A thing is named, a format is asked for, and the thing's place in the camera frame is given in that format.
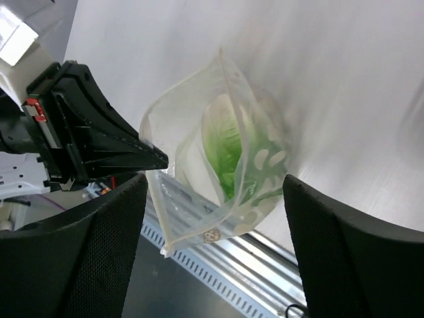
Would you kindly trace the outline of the clear zip top bag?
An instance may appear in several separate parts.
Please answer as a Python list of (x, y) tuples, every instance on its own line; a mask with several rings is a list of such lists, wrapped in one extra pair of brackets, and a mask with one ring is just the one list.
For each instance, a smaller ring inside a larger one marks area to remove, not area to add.
[(148, 107), (139, 137), (169, 159), (146, 174), (163, 256), (246, 234), (275, 209), (289, 162), (279, 116), (223, 52)]

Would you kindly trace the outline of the green lettuce leaf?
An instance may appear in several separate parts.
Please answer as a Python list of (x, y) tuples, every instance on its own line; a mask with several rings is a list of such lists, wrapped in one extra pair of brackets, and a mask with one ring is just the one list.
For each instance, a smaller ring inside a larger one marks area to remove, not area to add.
[(235, 106), (221, 94), (205, 109), (201, 137), (226, 202), (255, 206), (282, 194), (287, 151), (264, 112)]

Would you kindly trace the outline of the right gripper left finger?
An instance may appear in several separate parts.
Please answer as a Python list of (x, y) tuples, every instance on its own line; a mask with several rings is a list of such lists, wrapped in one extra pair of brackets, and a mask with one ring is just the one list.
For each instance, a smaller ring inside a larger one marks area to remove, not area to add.
[(120, 317), (148, 184), (139, 174), (53, 217), (1, 232), (2, 317)]

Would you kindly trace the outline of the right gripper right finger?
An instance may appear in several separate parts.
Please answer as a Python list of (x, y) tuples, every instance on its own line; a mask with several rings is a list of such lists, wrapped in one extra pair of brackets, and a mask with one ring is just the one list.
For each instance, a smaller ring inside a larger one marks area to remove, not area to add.
[(422, 317), (423, 233), (292, 175), (284, 205), (310, 317)]

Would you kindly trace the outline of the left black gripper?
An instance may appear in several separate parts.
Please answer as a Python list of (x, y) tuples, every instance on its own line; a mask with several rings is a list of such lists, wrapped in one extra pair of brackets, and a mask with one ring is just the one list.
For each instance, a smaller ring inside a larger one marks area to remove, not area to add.
[[(62, 68), (61, 110), (75, 143), (71, 158), (59, 103), (51, 93)], [(46, 168), (42, 183), (52, 191), (77, 191), (86, 182), (168, 167), (168, 156), (138, 139), (84, 64), (51, 63), (26, 87), (22, 107), (1, 90), (1, 153), (35, 154)]]

